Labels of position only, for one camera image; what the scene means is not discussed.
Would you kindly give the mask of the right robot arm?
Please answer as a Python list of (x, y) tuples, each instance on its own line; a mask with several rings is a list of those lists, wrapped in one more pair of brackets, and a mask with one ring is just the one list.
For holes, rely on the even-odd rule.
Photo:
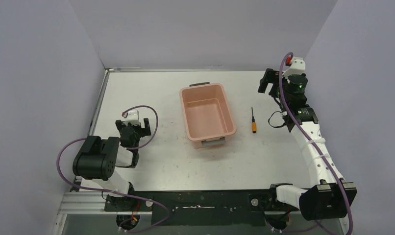
[(308, 79), (304, 73), (281, 77), (278, 71), (266, 69), (260, 80), (259, 93), (272, 85), (269, 95), (280, 107), (283, 126), (296, 139), (306, 161), (310, 176), (308, 189), (289, 183), (273, 184), (275, 191), (268, 193), (266, 204), (272, 210), (284, 204), (299, 209), (303, 218), (322, 220), (351, 219), (351, 204), (357, 194), (353, 182), (347, 182), (334, 165), (321, 135), (319, 119), (307, 104), (305, 87)]

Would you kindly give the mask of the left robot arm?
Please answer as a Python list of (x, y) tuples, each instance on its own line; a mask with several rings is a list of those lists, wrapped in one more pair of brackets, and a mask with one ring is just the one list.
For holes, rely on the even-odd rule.
[(132, 183), (116, 172), (117, 167), (135, 168), (139, 160), (140, 139), (151, 136), (149, 119), (144, 126), (137, 119), (117, 120), (119, 137), (102, 139), (88, 136), (73, 162), (73, 173), (86, 180), (92, 180), (103, 189), (108, 189), (105, 208), (108, 211), (132, 211), (140, 202), (131, 194)]

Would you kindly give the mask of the orange black screwdriver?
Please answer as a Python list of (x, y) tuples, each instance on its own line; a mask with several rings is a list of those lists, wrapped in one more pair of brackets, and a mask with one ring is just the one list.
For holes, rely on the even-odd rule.
[(256, 133), (257, 132), (257, 126), (256, 126), (254, 112), (253, 112), (253, 108), (252, 107), (251, 107), (251, 131), (252, 131), (252, 133)]

